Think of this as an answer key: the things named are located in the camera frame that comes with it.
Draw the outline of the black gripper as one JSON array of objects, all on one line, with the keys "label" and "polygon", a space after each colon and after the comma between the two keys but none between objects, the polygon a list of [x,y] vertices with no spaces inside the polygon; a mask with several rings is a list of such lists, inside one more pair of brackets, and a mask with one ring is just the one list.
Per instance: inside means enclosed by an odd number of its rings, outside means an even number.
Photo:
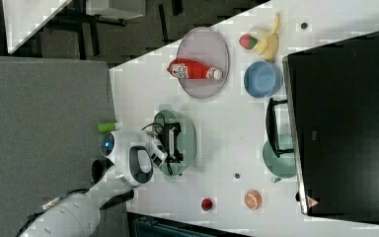
[{"label": "black gripper", "polygon": [[178,150],[178,135],[181,132],[178,122],[165,123],[162,128],[160,139],[168,153],[167,163],[181,163],[184,160],[184,155]]}]

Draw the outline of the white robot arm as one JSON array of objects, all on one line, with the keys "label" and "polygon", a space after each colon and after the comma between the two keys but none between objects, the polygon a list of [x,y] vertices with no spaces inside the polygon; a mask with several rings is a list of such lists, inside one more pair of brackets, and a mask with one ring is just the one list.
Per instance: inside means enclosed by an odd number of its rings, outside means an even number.
[{"label": "white robot arm", "polygon": [[155,168],[172,174],[172,167],[195,154],[191,131],[176,123],[155,125],[151,131],[114,130],[102,152],[112,164],[88,190],[67,193],[44,204],[16,237],[90,237],[100,225],[101,209],[113,198],[149,182]]}]

